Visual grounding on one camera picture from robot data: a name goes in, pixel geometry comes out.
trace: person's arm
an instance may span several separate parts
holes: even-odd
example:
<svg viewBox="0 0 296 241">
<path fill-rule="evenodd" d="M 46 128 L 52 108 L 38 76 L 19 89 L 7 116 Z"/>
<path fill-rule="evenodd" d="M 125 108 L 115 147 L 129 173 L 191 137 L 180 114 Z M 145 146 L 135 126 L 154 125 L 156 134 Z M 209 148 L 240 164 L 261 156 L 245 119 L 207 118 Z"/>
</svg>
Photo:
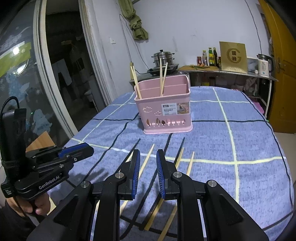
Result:
<svg viewBox="0 0 296 241">
<path fill-rule="evenodd" d="M 29 202 L 17 197 L 17 200 L 25 213 L 32 213 L 33 208 Z M 45 215 L 50 210 L 50 201 L 47 193 L 35 200 L 36 213 Z M 1 241 L 25 241 L 34 230 L 35 225 L 24 217 L 23 213 L 13 198 L 6 199 L 5 206 L 0 210 L 0 240 Z"/>
</svg>

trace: metal screw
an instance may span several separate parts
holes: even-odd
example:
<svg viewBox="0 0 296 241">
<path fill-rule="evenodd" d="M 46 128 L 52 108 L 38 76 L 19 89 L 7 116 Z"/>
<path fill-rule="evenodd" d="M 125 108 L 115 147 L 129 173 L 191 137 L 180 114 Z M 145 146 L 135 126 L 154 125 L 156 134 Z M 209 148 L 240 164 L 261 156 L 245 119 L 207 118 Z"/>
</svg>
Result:
<svg viewBox="0 0 296 241">
<path fill-rule="evenodd" d="M 209 180 L 209 181 L 208 181 L 208 184 L 209 184 L 210 187 L 215 187 L 215 186 L 217 186 L 217 183 L 216 183 L 214 180 Z"/>
<path fill-rule="evenodd" d="M 116 178 L 123 178 L 124 174 L 122 172 L 118 172 L 118 173 L 115 174 L 115 177 Z"/>
<path fill-rule="evenodd" d="M 80 183 L 80 186 L 83 188 L 87 188 L 89 186 L 89 181 L 83 181 Z"/>
<path fill-rule="evenodd" d="M 174 175 L 174 177 L 177 177 L 177 178 L 182 177 L 181 172 L 174 172 L 173 175 Z"/>
</svg>

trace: glass panel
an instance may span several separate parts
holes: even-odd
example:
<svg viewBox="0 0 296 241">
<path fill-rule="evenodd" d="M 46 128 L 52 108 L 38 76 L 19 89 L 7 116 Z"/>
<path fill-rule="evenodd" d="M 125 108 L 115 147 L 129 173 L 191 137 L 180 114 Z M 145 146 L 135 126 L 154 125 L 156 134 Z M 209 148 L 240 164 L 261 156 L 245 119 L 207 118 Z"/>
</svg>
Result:
<svg viewBox="0 0 296 241">
<path fill-rule="evenodd" d="M 36 1 L 27 3 L 0 35 L 0 104 L 16 96 L 27 109 L 26 146 L 47 131 L 58 146 L 68 136 L 61 127 L 43 89 L 33 46 L 33 15 Z M 14 101 L 6 109 L 16 108 Z"/>
</svg>

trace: human hand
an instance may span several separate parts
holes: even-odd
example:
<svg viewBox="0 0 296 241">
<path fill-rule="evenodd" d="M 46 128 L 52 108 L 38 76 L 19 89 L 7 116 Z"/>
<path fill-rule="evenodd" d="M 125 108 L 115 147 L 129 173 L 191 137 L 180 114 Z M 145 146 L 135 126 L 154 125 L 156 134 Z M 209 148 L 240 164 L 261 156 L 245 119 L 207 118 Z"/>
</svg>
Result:
<svg viewBox="0 0 296 241">
<path fill-rule="evenodd" d="M 28 201 L 24 200 L 20 196 L 17 196 L 16 199 L 25 213 L 32 213 L 33 212 L 32 205 Z M 21 217 L 24 217 L 22 211 L 19 209 L 18 205 L 16 204 L 16 202 L 14 201 L 14 199 L 12 197 L 7 198 L 6 201 L 7 201 L 8 205 L 18 215 L 20 215 Z M 35 211 L 36 214 L 38 214 L 38 215 L 47 214 L 50 211 L 49 195 L 47 193 L 44 193 L 41 196 L 39 196 L 38 198 L 36 198 L 35 205 L 37 206 L 36 211 Z"/>
</svg>

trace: gold box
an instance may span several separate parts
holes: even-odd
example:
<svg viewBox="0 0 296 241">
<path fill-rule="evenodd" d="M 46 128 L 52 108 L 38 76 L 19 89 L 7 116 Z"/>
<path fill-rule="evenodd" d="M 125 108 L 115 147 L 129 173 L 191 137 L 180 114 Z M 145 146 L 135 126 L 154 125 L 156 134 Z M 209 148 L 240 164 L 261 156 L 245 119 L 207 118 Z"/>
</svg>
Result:
<svg viewBox="0 0 296 241">
<path fill-rule="evenodd" d="M 219 42 L 221 52 L 221 70 L 248 73 L 246 47 L 244 44 Z"/>
</svg>

